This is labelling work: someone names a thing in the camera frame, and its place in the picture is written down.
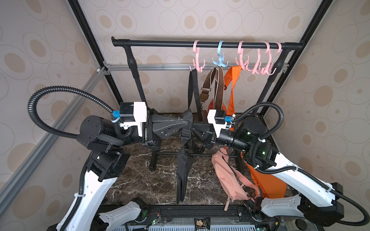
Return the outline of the black bag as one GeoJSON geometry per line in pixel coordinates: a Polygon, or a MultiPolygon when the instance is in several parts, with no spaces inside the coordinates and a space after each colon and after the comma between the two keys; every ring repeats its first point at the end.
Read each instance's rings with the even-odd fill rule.
{"type": "Polygon", "coordinates": [[[197,116],[199,121],[203,121],[202,110],[201,110],[201,100],[198,88],[198,72],[196,69],[190,69],[189,79],[188,79],[188,109],[191,106],[192,99],[195,99],[195,104],[197,108],[197,116]]]}
{"type": "Polygon", "coordinates": [[[176,203],[179,204],[185,200],[188,175],[192,164],[194,163],[194,158],[189,152],[189,148],[192,146],[192,124],[193,124],[193,114],[190,109],[187,109],[182,113],[182,119],[187,123],[179,131],[179,137],[183,144],[183,147],[177,153],[177,194],[176,203]]]}

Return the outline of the brown leather bag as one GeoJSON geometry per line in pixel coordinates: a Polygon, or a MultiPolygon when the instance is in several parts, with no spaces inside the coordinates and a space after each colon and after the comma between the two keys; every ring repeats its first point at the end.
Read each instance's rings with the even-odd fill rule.
{"type": "Polygon", "coordinates": [[[207,110],[203,109],[203,104],[208,100],[210,92],[214,90],[214,98],[209,104],[209,109],[224,110],[224,92],[225,92],[225,79],[223,70],[220,66],[215,66],[207,75],[203,82],[203,86],[200,91],[200,109],[201,114],[205,115],[207,110]]]}

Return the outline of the red-orange waist bag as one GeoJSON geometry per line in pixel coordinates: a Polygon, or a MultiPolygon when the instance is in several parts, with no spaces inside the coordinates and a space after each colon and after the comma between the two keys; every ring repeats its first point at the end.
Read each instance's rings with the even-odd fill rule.
{"type": "Polygon", "coordinates": [[[231,87],[228,106],[226,107],[226,114],[231,116],[235,114],[234,89],[241,73],[240,66],[232,66],[224,75],[225,91],[231,87]]]}

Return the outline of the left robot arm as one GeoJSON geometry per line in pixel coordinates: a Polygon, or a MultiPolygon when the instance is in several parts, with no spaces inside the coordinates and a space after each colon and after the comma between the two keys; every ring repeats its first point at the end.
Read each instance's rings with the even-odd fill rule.
{"type": "Polygon", "coordinates": [[[58,231],[90,231],[100,204],[109,188],[124,170],[130,153],[124,146],[142,143],[158,148],[162,139],[178,132],[181,139],[192,136],[190,125],[193,115],[185,111],[179,118],[156,114],[145,102],[120,104],[118,111],[96,96],[69,86],[51,86],[36,91],[28,102],[31,120],[44,131],[65,138],[77,140],[91,152],[82,168],[79,191],[62,221],[58,231]],[[111,119],[88,116],[77,134],[55,129],[42,121],[37,112],[39,100],[53,92],[69,92],[85,97],[104,109],[111,119]]]}

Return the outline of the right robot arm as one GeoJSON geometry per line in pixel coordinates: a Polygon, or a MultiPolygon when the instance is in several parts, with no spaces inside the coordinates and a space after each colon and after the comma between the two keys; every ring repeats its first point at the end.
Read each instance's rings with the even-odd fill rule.
{"type": "Polygon", "coordinates": [[[192,132],[201,131],[198,137],[210,146],[215,143],[245,153],[246,162],[258,173],[272,175],[298,191],[296,197],[285,202],[264,198],[259,210],[269,216],[297,216],[319,226],[335,223],[347,226],[365,226],[370,215],[360,204],[343,195],[338,183],[324,182],[294,164],[274,149],[266,139],[276,132],[284,121],[282,109],[274,103],[257,103],[239,116],[227,116],[223,110],[209,111],[208,122],[192,123],[192,132]],[[270,107],[277,112],[275,126],[268,129],[252,112],[270,107]]]}

